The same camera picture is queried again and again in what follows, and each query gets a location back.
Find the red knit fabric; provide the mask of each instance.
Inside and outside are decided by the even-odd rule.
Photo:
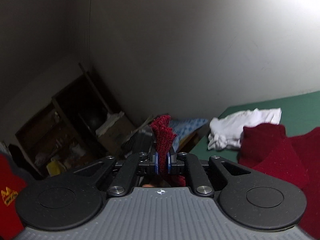
[[[10,240],[23,230],[15,209],[15,196],[26,187],[26,183],[12,173],[3,154],[0,155],[0,176],[0,236],[4,240]]]
[[[291,182],[307,197],[299,226],[320,238],[320,128],[286,137],[284,126],[261,124],[244,129],[239,163]]]
[[[169,115],[162,115],[156,118],[150,125],[156,136],[156,151],[159,155],[159,173],[161,177],[171,186],[185,187],[186,181],[183,176],[169,176],[167,168],[167,153],[169,152],[172,142],[177,136],[172,132],[172,128],[168,127],[170,122]]]

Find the gray ribbed grip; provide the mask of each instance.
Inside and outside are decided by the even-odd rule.
[[[26,228],[16,239],[304,240],[312,238],[298,227],[280,232],[260,232],[243,228],[227,218],[212,198],[198,197],[187,187],[179,187],[162,190],[134,188],[127,196],[110,199],[97,217],[78,228],[59,232]]]

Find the green mat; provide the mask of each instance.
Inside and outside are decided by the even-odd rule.
[[[320,91],[300,96],[280,98],[270,101],[257,102],[241,106],[228,107],[219,118],[224,118],[243,110],[281,108],[281,124],[286,128],[287,136],[305,134],[313,128],[320,126]],[[237,151],[208,151],[208,136],[204,136],[198,144],[190,151],[199,159],[208,160],[212,155],[237,162]]]

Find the wooden shelf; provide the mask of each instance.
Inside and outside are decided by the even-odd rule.
[[[84,156],[80,157],[72,164],[72,168],[77,168],[79,166],[86,165],[94,160],[95,158],[93,158],[91,154],[86,153]]]
[[[72,140],[74,140],[75,137],[72,137],[71,139],[68,140],[67,143],[65,143],[62,147],[60,147],[59,149],[53,151],[51,154],[49,154],[46,158],[45,158],[45,161],[43,162],[43,164],[41,164],[40,166],[36,166],[38,168],[42,168],[44,165],[47,165],[48,162],[50,161],[50,159],[55,156],[56,154],[58,154],[59,152],[61,152],[62,150],[64,150],[66,148],[66,146],[70,146]]]
[[[36,141],[29,149],[26,149],[26,151],[33,150],[39,143],[41,143],[52,131],[54,131],[56,128],[60,127],[62,124],[64,124],[63,121],[60,121],[53,125],[38,141]]]
[[[25,123],[19,131],[16,132],[16,137],[23,147],[25,152],[41,138],[48,130],[56,124],[55,108],[52,103],[41,109],[27,123]]]

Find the black object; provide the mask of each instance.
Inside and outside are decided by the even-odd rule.
[[[87,106],[79,112],[79,117],[85,126],[95,134],[96,130],[107,120],[107,114],[98,106]]]
[[[138,185],[140,176],[155,174],[155,149],[151,147],[154,143],[151,139],[152,134],[140,132],[138,135],[136,139],[139,142],[135,142],[134,145],[144,150],[149,149],[149,152],[133,153],[127,160],[119,162],[112,156],[105,157],[81,169],[39,181],[24,189],[16,200],[16,210],[22,222],[26,226],[49,231],[77,228],[95,219],[100,211],[104,212],[110,201],[115,203],[116,199],[127,199],[131,194],[135,198],[132,203],[141,204],[143,198],[146,205],[144,208],[158,216],[155,210],[152,211],[152,205],[160,205],[160,202],[156,198],[153,200],[155,202],[151,199],[154,199],[154,194],[161,196],[168,190],[158,189],[151,195],[137,191],[136,194],[132,193],[134,187]],[[307,201],[303,192],[288,182],[219,156],[212,156],[209,161],[204,161],[198,160],[193,154],[176,155],[171,150],[170,160],[171,167],[174,167],[170,174],[186,177],[187,186],[190,187],[195,201],[196,198],[211,199],[220,207],[224,216],[244,228],[265,231],[287,230],[298,224],[305,211]],[[182,194],[178,191],[179,188],[176,189],[180,193],[174,193],[174,188],[171,189],[173,189],[170,191],[171,197],[180,202],[179,206],[174,208],[189,208],[189,205],[185,205],[190,196]],[[123,215],[124,218],[132,215],[130,210],[134,207],[124,208],[125,202],[117,203],[120,208],[119,215]],[[201,207],[202,204],[197,205],[201,212],[210,212]],[[158,211],[165,214],[171,208],[173,207],[166,204]],[[115,209],[112,210],[110,216],[118,218]]]
[[[13,161],[19,168],[22,168],[29,172],[32,175],[32,177],[34,177],[36,180],[43,179],[43,177],[31,166],[31,164],[26,161],[26,159],[23,156],[23,153],[21,152],[18,146],[14,144],[9,144],[8,149],[11,153]]]
[[[279,230],[300,221],[307,200],[295,185],[223,158],[210,157],[209,166],[227,180],[218,200],[238,223],[259,230]]]
[[[116,159],[103,158],[26,187],[16,199],[23,224],[41,230],[77,227],[96,215],[105,201],[97,187],[110,174]]]
[[[198,196],[213,196],[214,189],[198,157],[194,154],[178,153],[178,159],[185,163],[186,180],[193,193]]]
[[[149,125],[146,125],[132,135],[129,140],[122,143],[121,149],[126,153],[130,151],[132,151],[132,153],[149,152],[153,141],[154,136],[152,129]]]

